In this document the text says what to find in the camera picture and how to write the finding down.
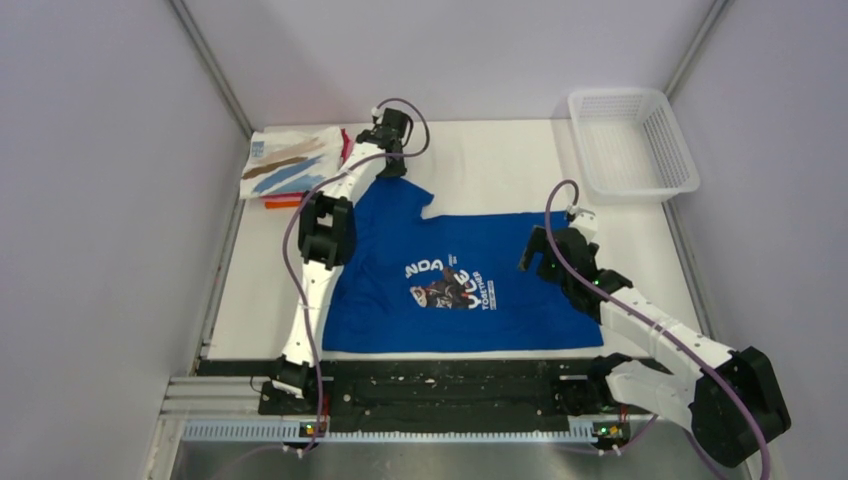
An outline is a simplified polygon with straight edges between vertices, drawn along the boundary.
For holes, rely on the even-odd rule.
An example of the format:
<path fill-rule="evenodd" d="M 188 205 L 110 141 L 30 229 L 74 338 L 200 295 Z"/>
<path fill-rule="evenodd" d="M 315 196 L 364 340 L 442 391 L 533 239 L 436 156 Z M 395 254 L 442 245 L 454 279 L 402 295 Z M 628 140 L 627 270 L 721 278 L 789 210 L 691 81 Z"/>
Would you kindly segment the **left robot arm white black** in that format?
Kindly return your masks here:
<path fill-rule="evenodd" d="M 374 180 L 401 177 L 414 121 L 407 113 L 377 107 L 372 126 L 354 139 L 350 153 L 328 179 L 308 190 L 286 227 L 283 261 L 296 289 L 293 323 L 270 375 L 270 385 L 297 413 L 323 414 L 319 357 L 321 328 L 335 285 L 357 246 L 355 205 Z"/>

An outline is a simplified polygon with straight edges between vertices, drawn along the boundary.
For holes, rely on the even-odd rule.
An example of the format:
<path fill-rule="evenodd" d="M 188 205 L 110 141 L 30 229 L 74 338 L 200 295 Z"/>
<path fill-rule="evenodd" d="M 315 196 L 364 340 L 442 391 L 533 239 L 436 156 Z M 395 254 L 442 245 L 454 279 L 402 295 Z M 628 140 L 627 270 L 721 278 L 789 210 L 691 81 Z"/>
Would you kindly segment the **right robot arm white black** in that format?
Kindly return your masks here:
<path fill-rule="evenodd" d="M 569 304 L 641 348 L 659 364 L 615 353 L 594 360 L 586 397 L 600 412 L 620 404 L 647 410 L 680 426 L 700 450 L 724 467 L 760 455 L 791 427 L 769 357 L 753 346 L 735 350 L 698 333 L 650 302 L 631 280 L 595 262 L 598 247 L 584 228 L 533 229 L 519 267 L 542 258 L 538 276 L 558 286 Z"/>

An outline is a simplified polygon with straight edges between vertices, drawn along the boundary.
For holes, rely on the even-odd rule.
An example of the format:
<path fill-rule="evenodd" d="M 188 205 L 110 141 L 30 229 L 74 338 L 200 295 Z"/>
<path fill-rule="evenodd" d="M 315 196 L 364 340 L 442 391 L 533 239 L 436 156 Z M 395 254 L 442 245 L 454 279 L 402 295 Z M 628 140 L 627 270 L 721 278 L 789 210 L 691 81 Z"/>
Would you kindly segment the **blue t shirt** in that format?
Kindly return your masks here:
<path fill-rule="evenodd" d="M 375 181 L 356 204 L 357 246 L 334 288 L 322 347 L 469 353 L 598 347 L 599 325 L 519 267 L 540 212 L 425 217 L 432 195 Z"/>

